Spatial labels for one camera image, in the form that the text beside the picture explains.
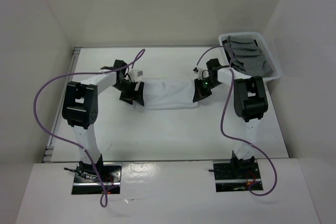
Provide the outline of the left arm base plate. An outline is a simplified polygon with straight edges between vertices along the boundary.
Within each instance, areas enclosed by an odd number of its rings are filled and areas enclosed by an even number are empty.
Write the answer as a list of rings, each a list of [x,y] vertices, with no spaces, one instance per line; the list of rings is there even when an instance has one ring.
[[[108,194],[119,194],[121,183],[122,166],[117,163],[104,163],[101,174],[102,182]],[[72,184],[72,195],[99,195],[103,190],[96,174],[80,172],[76,167]]]

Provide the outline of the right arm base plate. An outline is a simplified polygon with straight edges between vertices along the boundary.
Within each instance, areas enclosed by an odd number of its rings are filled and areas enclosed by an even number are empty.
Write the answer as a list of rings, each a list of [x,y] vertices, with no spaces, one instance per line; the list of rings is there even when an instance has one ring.
[[[243,168],[236,173],[234,173],[229,161],[214,162],[213,168],[208,171],[214,175],[217,193],[248,191],[249,186],[251,186],[252,191],[263,190],[257,162],[254,162],[251,167]]]

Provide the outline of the white skirt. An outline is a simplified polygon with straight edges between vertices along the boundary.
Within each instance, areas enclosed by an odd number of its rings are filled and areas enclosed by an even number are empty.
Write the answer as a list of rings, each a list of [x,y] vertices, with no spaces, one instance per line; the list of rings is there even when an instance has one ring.
[[[136,103],[140,110],[179,110],[198,108],[193,102],[195,85],[192,80],[144,78],[144,105]]]

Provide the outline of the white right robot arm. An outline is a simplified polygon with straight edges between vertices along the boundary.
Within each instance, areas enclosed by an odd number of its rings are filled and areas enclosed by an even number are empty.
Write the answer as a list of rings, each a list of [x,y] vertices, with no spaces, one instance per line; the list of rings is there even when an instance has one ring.
[[[209,97],[212,94],[212,89],[220,84],[228,84],[228,96],[220,121],[221,133],[230,140],[242,143],[242,147],[253,148],[267,157],[267,154],[254,144],[257,126],[268,110],[268,100],[262,77],[245,76],[229,65],[221,65],[218,59],[210,59],[206,63],[206,69],[195,67],[193,71],[197,74],[197,78],[194,80],[193,101],[198,102]],[[235,114],[244,121],[246,127],[244,138],[230,136],[224,131],[224,118],[231,98],[233,98]]]

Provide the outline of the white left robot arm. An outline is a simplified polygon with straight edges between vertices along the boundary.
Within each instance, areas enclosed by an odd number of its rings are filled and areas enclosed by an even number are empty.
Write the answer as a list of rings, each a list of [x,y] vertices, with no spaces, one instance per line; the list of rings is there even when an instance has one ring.
[[[98,74],[81,81],[70,81],[66,86],[62,117],[71,126],[80,151],[76,173],[91,181],[103,179],[106,169],[97,146],[94,123],[98,118],[98,95],[109,87],[119,90],[119,100],[130,105],[144,106],[144,82],[139,81],[143,71],[133,70],[122,60],[112,67],[104,66]]]

